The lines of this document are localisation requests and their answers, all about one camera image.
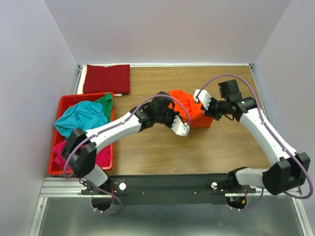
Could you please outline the orange t-shirt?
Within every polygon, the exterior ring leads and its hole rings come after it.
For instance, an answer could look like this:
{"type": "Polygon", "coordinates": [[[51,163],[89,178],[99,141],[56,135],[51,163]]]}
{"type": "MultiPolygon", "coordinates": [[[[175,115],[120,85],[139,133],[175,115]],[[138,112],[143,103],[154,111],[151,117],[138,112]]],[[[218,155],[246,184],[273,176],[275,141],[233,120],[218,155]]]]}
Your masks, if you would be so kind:
{"type": "Polygon", "coordinates": [[[193,95],[182,90],[170,90],[169,95],[176,98],[187,110],[191,124],[190,128],[209,128],[213,122],[211,117],[207,117],[201,110],[201,105],[193,100],[193,95]]]}

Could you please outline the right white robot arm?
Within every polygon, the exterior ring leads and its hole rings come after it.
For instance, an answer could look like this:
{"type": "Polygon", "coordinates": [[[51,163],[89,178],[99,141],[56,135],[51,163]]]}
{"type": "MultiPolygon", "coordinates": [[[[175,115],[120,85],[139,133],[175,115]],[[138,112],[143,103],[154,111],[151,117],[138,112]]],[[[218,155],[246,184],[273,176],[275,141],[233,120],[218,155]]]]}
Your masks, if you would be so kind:
{"type": "Polygon", "coordinates": [[[310,158],[304,152],[298,153],[279,135],[265,117],[256,95],[242,97],[236,79],[234,76],[233,80],[219,83],[221,100],[212,97],[205,89],[197,89],[194,100],[201,103],[204,115],[215,120],[232,116],[232,120],[247,128],[266,154],[271,167],[235,169],[228,174],[227,189],[236,193],[245,185],[251,185],[278,195],[300,187],[309,179],[310,158]]]}

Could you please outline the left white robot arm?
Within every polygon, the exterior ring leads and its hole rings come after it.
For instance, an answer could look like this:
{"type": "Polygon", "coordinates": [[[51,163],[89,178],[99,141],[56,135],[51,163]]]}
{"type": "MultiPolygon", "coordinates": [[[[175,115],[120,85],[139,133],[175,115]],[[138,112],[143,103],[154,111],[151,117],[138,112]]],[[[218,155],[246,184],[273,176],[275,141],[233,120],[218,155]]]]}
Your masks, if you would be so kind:
{"type": "Polygon", "coordinates": [[[73,175],[83,178],[96,193],[108,194],[110,177],[96,163],[97,154],[110,144],[152,128],[157,123],[165,125],[176,135],[186,136],[190,123],[183,121],[175,110],[175,104],[179,104],[177,99],[168,93],[159,92],[113,122],[87,131],[74,129],[62,150],[64,177],[73,175]],[[71,175],[67,174],[67,168],[72,170],[71,175]]]}

